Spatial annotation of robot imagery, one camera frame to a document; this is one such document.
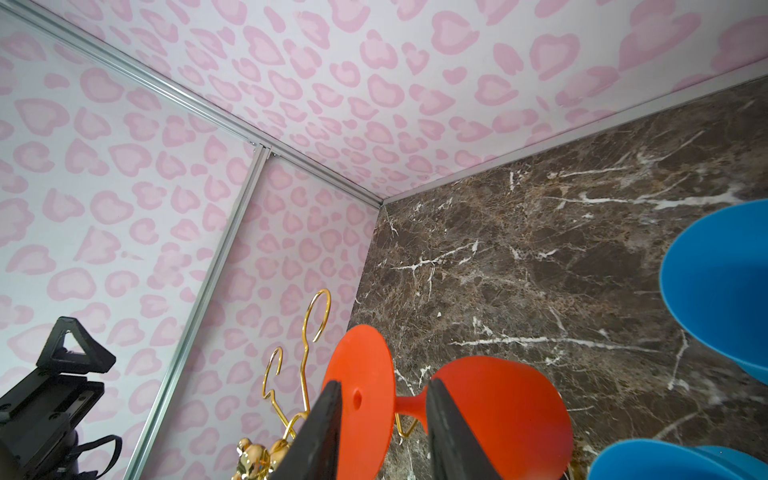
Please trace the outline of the blue wine glass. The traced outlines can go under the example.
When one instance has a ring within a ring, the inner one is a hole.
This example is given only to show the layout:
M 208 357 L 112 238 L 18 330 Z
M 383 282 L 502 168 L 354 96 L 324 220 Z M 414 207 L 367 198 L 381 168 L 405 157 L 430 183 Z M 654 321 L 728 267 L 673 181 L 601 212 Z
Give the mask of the blue wine glass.
M 662 298 L 678 324 L 748 375 L 767 382 L 767 201 L 691 224 L 662 261 Z
M 589 467 L 589 480 L 765 479 L 767 464 L 722 446 L 686 447 L 651 439 L 617 442 Z

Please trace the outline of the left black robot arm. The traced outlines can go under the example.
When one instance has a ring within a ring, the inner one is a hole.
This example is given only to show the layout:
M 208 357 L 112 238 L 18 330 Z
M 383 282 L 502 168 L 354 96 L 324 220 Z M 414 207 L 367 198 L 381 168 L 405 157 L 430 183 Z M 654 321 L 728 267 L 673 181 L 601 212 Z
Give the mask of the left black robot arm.
M 3 479 L 99 479 L 120 458 L 123 441 L 106 435 L 81 444 L 80 422 L 105 394 L 102 382 L 116 357 L 92 338 L 78 319 L 61 316 L 36 362 L 36 368 L 1 397 L 1 477 Z M 82 471 L 80 456 L 114 445 L 101 471 Z

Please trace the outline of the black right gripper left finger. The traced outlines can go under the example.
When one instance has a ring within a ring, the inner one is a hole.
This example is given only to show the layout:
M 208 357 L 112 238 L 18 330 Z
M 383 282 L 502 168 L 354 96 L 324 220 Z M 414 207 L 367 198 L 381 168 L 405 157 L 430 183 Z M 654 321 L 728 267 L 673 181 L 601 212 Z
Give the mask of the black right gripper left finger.
M 335 480 L 342 426 L 342 386 L 336 380 L 324 387 L 315 408 L 277 469 L 274 480 Z

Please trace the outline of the red wine glass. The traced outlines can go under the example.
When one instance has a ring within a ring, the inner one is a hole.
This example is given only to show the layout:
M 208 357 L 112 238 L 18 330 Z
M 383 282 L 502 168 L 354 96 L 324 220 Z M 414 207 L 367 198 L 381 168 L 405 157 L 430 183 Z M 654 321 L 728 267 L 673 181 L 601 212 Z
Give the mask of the red wine glass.
M 393 359 L 373 327 L 352 328 L 341 339 L 324 381 L 341 387 L 341 434 L 337 476 L 373 479 L 386 457 L 396 418 L 414 418 L 427 433 L 437 415 L 431 392 L 395 392 Z M 573 452 L 571 420 L 562 396 L 534 367 L 510 360 L 470 356 L 441 367 L 430 382 L 451 400 L 492 471 L 502 479 L 559 479 Z

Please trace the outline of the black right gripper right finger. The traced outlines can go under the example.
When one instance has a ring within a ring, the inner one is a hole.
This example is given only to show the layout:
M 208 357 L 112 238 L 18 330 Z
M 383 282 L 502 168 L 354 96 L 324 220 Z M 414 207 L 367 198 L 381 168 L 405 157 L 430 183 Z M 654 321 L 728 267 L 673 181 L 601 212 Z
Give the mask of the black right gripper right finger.
M 499 480 L 470 426 L 440 379 L 427 388 L 426 417 L 433 477 L 437 480 Z

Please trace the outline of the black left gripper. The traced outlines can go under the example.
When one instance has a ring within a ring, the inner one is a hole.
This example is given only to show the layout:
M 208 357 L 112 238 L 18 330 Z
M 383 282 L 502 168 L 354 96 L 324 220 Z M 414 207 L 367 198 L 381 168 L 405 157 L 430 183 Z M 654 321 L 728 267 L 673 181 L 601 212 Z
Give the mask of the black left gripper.
M 3 479 L 97 477 L 79 468 L 86 446 L 76 428 L 104 395 L 104 384 L 83 375 L 106 374 L 115 364 L 116 356 L 78 319 L 56 320 L 36 362 L 40 369 L 1 398 Z

